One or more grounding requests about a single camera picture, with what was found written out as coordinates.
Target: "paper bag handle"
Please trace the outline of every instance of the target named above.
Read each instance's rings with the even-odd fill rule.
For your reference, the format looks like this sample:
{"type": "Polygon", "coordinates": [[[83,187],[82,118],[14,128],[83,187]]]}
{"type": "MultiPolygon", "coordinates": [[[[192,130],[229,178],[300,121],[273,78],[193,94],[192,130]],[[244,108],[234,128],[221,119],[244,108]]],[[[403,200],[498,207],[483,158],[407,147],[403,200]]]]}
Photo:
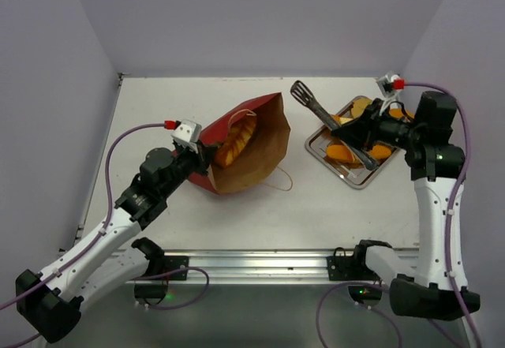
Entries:
{"type": "Polygon", "coordinates": [[[267,184],[265,182],[260,182],[260,185],[265,185],[265,186],[268,186],[269,188],[280,190],[282,192],[289,192],[293,188],[293,179],[292,179],[292,177],[283,168],[276,167],[276,169],[279,169],[280,171],[282,171],[290,179],[290,186],[287,189],[283,189],[283,188],[279,188],[278,186],[275,186],[275,185],[267,184]]]}

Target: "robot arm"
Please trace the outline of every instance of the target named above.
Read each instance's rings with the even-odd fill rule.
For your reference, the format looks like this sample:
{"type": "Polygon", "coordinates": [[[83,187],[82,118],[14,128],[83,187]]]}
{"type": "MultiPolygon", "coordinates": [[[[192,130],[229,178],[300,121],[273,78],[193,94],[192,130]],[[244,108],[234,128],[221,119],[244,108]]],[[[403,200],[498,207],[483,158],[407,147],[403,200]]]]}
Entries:
{"type": "MultiPolygon", "coordinates": [[[[331,134],[362,152],[377,143],[406,151],[405,160],[411,169],[419,207],[418,265],[416,270],[408,267],[382,241],[361,241],[354,249],[353,258],[356,265],[375,272],[390,287],[391,308],[396,315],[453,320],[462,316],[462,310],[449,277],[457,279],[468,310],[475,312],[480,308],[479,295],[466,289],[468,282],[462,265],[459,210],[463,185],[458,189],[454,207],[448,209],[465,162],[463,150],[449,144],[457,104],[447,94],[425,92],[413,120],[407,116],[400,120],[393,118],[384,111],[398,94],[393,86],[397,79],[390,73],[381,77],[377,84],[386,101],[375,99],[359,118],[331,129],[331,134]],[[445,232],[448,212],[452,216],[450,236],[445,232]],[[451,273],[446,270],[446,246],[451,250],[451,273]]],[[[299,88],[297,83],[292,88],[297,100],[299,88]]]]}
{"type": "Polygon", "coordinates": [[[146,155],[140,173],[116,201],[109,223],[102,221],[39,273],[27,270],[18,276],[16,295],[31,293],[17,302],[17,310],[48,342],[65,337],[81,313],[114,288],[146,272],[156,274],[149,269],[159,268],[163,251],[146,238],[135,240],[120,256],[111,255],[166,209],[166,199],[190,174],[207,173],[217,147],[204,146],[200,131],[196,123],[180,122],[172,133],[177,154],[156,148],[146,155]]]}

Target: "paper bag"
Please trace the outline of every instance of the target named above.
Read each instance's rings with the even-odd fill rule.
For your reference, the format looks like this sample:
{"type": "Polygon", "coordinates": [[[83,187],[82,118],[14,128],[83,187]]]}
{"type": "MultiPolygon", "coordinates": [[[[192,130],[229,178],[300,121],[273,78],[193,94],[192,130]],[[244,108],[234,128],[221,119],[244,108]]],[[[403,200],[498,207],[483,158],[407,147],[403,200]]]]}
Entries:
{"type": "Polygon", "coordinates": [[[208,176],[191,175],[189,180],[193,184],[217,194],[236,193],[261,183],[284,159],[290,125],[284,115],[281,93],[241,103],[205,128],[200,139],[204,144],[222,143],[228,135],[229,125],[250,110],[257,115],[257,125],[241,154],[226,169],[211,164],[208,176]]]}

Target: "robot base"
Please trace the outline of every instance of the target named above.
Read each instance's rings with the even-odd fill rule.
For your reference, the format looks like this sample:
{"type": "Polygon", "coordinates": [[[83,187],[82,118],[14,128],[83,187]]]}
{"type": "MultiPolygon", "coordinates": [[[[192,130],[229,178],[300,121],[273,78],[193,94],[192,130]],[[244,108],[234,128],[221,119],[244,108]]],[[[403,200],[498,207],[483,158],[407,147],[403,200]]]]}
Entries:
{"type": "MultiPolygon", "coordinates": [[[[479,294],[463,289],[461,296],[470,313],[481,307],[479,294]]],[[[391,282],[389,299],[391,309],[398,316],[435,320],[456,320],[463,316],[454,291],[424,287],[401,275],[391,282]]]]}

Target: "cable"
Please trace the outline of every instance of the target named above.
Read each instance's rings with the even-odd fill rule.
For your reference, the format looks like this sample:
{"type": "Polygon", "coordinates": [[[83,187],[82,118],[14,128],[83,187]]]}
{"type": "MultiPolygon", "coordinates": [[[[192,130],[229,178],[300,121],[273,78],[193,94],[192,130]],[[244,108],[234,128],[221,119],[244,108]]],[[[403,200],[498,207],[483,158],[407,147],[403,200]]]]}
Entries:
{"type": "MultiPolygon", "coordinates": [[[[136,131],[139,131],[141,129],[150,129],[150,128],[155,128],[155,127],[165,127],[165,123],[151,123],[147,125],[139,125],[137,127],[133,127],[132,129],[129,129],[128,131],[125,131],[122,133],[110,146],[109,151],[107,153],[107,157],[105,159],[105,186],[107,190],[107,217],[105,218],[105,221],[103,223],[103,228],[106,229],[109,226],[110,219],[112,217],[112,209],[113,209],[113,204],[112,204],[112,190],[110,187],[110,157],[112,156],[113,150],[116,148],[118,143],[126,136],[128,136],[130,133],[134,133],[136,131]]],[[[86,253],[89,252],[91,248],[96,244],[96,242],[102,237],[101,234],[97,234],[93,240],[90,241],[90,243],[81,251],[79,252],[73,259],[69,260],[69,262],[63,264],[58,270],[60,272],[63,272],[65,269],[68,267],[74,265],[82,256],[84,256],[86,253]]],[[[40,289],[42,286],[46,285],[48,282],[52,281],[56,277],[56,274],[50,274],[48,275],[43,281],[35,285],[29,290],[26,290],[24,293],[19,294],[17,297],[11,299],[10,301],[7,301],[6,303],[3,303],[0,305],[0,311],[3,309],[6,309],[7,307],[17,303],[21,299],[27,297],[34,291],[40,289]]]]}
{"type": "Polygon", "coordinates": [[[35,339],[38,339],[40,337],[40,334],[35,334],[31,338],[25,339],[22,342],[17,342],[16,344],[12,344],[10,346],[4,346],[4,348],[19,348],[20,346],[24,346],[28,344],[29,342],[34,341],[35,339]]]}
{"type": "Polygon", "coordinates": [[[408,120],[409,122],[413,122],[413,118],[409,115],[409,113],[407,113],[407,110],[406,110],[406,108],[405,108],[405,104],[404,104],[403,102],[400,102],[400,101],[393,101],[393,102],[391,102],[391,105],[392,105],[393,103],[396,103],[396,104],[400,105],[400,107],[402,108],[402,114],[403,114],[403,116],[404,116],[405,118],[407,118],[407,120],[408,120]]]}
{"type": "Polygon", "coordinates": [[[148,301],[147,298],[142,298],[142,301],[144,301],[144,303],[146,305],[149,305],[149,306],[157,306],[157,305],[159,305],[161,302],[163,302],[163,299],[165,299],[166,294],[168,293],[168,279],[163,278],[161,280],[161,287],[163,289],[163,296],[161,296],[156,303],[151,303],[150,301],[148,301]]]}
{"type": "MultiPolygon", "coordinates": [[[[339,288],[345,287],[345,286],[369,287],[370,289],[380,290],[386,294],[389,294],[389,288],[386,286],[381,286],[380,283],[379,283],[379,285],[375,285],[375,284],[363,283],[363,282],[359,282],[359,281],[349,281],[349,282],[345,282],[345,283],[339,283],[337,285],[332,286],[330,289],[328,289],[326,291],[326,293],[324,293],[323,297],[320,299],[319,304],[317,305],[317,310],[316,310],[317,335],[319,336],[319,340],[321,341],[321,344],[323,345],[324,348],[328,348],[328,345],[324,341],[323,335],[321,333],[321,327],[320,327],[320,312],[321,312],[321,309],[323,308],[324,300],[333,290],[336,290],[336,289],[339,289],[339,288]]],[[[368,309],[367,305],[362,305],[360,303],[358,303],[358,305],[368,309]]],[[[379,309],[375,309],[375,308],[371,307],[369,310],[381,315],[393,326],[393,328],[395,329],[396,335],[398,337],[398,347],[402,347],[402,344],[403,344],[402,336],[401,336],[400,330],[398,328],[398,325],[388,315],[386,315],[384,312],[380,311],[379,309]]],[[[443,336],[445,336],[445,338],[447,340],[452,342],[452,344],[454,344],[454,346],[457,346],[458,348],[463,348],[463,345],[460,342],[458,342],[456,339],[454,339],[452,336],[450,336],[449,333],[447,331],[445,331],[437,322],[435,322],[434,320],[431,320],[431,319],[428,319],[427,321],[438,332],[440,332],[443,336]]]]}
{"type": "MultiPolygon", "coordinates": [[[[411,82],[411,83],[406,83],[405,86],[410,86],[410,87],[421,87],[421,88],[431,88],[433,90],[437,90],[438,92],[445,93],[452,97],[454,101],[456,102],[456,106],[458,107],[459,115],[461,116],[462,124],[463,124],[463,135],[465,137],[465,162],[463,163],[463,167],[461,169],[461,172],[458,176],[458,179],[456,180],[456,183],[454,184],[454,188],[451,191],[451,195],[449,196],[449,202],[447,203],[447,209],[451,210],[454,207],[455,204],[455,199],[456,195],[459,190],[459,186],[463,183],[465,176],[466,176],[466,171],[468,170],[470,158],[472,156],[472,150],[471,150],[471,143],[470,143],[470,134],[469,134],[469,126],[468,126],[468,119],[466,118],[465,112],[462,109],[462,106],[458,99],[454,97],[451,92],[449,92],[446,88],[442,88],[437,85],[433,84],[426,84],[423,82],[411,82]]],[[[451,224],[452,224],[452,215],[447,212],[446,217],[445,217],[445,240],[443,243],[443,249],[445,252],[445,264],[447,267],[447,272],[452,271],[452,259],[451,259],[451,224]]],[[[470,330],[472,330],[473,337],[475,338],[475,343],[477,344],[477,347],[480,348],[482,347],[482,341],[481,337],[479,335],[479,332],[477,330],[477,326],[473,322],[473,318],[470,315],[465,302],[463,301],[463,297],[461,293],[459,292],[458,284],[456,283],[456,280],[454,277],[449,276],[449,282],[451,283],[452,289],[454,291],[454,294],[456,295],[456,298],[458,299],[459,306],[461,307],[463,314],[465,315],[466,321],[468,322],[468,325],[470,327],[470,330]]]]}
{"type": "MultiPolygon", "coordinates": [[[[384,293],[389,293],[389,290],[385,287],[372,285],[371,283],[362,283],[359,281],[348,281],[345,283],[337,283],[336,285],[334,285],[334,286],[330,287],[328,290],[326,290],[326,292],[323,294],[323,297],[321,297],[319,304],[317,305],[317,310],[316,310],[317,336],[319,337],[319,340],[321,341],[321,344],[323,345],[324,348],[329,348],[328,344],[326,344],[326,342],[324,341],[323,334],[321,333],[321,326],[320,326],[320,314],[321,314],[321,309],[323,308],[324,300],[333,290],[337,290],[337,289],[340,289],[343,287],[348,287],[348,286],[364,286],[364,287],[369,287],[370,289],[383,291],[384,293]]],[[[389,316],[387,316],[384,312],[380,311],[379,309],[375,309],[373,307],[369,308],[367,306],[364,306],[364,307],[381,315],[391,324],[391,326],[393,326],[395,333],[396,333],[396,337],[398,338],[398,348],[402,348],[403,347],[402,335],[400,334],[400,330],[398,329],[398,326],[396,325],[396,323],[389,316]]]]}
{"type": "Polygon", "coordinates": [[[449,335],[447,331],[445,331],[437,322],[435,322],[433,319],[428,319],[428,323],[430,323],[438,332],[440,332],[447,340],[452,342],[454,346],[457,346],[458,348],[464,348],[463,345],[458,342],[455,338],[449,335]]]}
{"type": "Polygon", "coordinates": [[[336,257],[337,256],[337,252],[338,251],[342,251],[343,252],[343,256],[346,257],[346,250],[342,247],[337,247],[333,250],[333,257],[336,257]]]}
{"type": "Polygon", "coordinates": [[[208,290],[208,285],[211,280],[208,276],[208,273],[203,269],[195,268],[195,267],[181,268],[181,269],[176,269],[174,271],[168,271],[167,273],[162,273],[161,275],[148,275],[145,277],[137,277],[136,279],[133,279],[133,281],[161,279],[161,278],[165,278],[167,276],[170,277],[171,275],[176,275],[177,273],[182,273],[185,271],[199,271],[200,273],[202,273],[205,276],[205,279],[206,279],[205,286],[202,289],[202,291],[195,298],[193,298],[187,302],[181,303],[180,305],[175,305],[175,306],[158,306],[158,305],[147,305],[146,304],[147,308],[154,309],[154,310],[168,311],[168,310],[182,309],[183,307],[197,303],[204,296],[205,292],[208,290]]]}

